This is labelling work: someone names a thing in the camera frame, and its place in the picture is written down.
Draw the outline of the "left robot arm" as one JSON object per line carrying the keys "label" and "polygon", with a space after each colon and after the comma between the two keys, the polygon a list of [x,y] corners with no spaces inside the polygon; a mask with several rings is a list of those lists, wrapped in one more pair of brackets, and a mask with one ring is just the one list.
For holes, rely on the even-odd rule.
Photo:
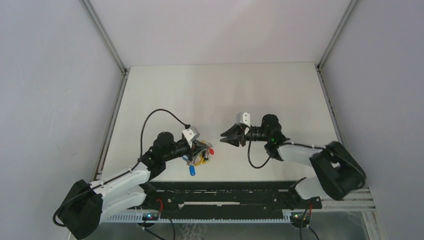
{"label": "left robot arm", "polygon": [[182,137],[175,141],[172,133],[161,132],[135,165],[105,179],[75,182],[54,212],[53,223],[83,240],[115,214],[140,205],[149,209],[155,205],[157,196],[142,185],[160,175],[168,161],[183,156],[194,159],[209,148],[199,140]]}

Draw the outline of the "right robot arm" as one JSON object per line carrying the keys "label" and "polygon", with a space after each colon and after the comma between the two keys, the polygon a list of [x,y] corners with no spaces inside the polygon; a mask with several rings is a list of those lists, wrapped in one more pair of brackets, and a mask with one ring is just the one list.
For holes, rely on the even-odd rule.
{"label": "right robot arm", "polygon": [[235,124],[220,137],[220,142],[235,147],[250,148],[252,142],[264,142],[269,160],[296,163],[314,170],[314,177],[303,177],[289,187],[283,204],[291,210],[321,197],[341,201],[366,183],[365,171],[340,142],[332,141],[325,146],[293,142],[283,134],[274,114],[264,115],[261,124],[253,126],[251,115],[240,112]]}

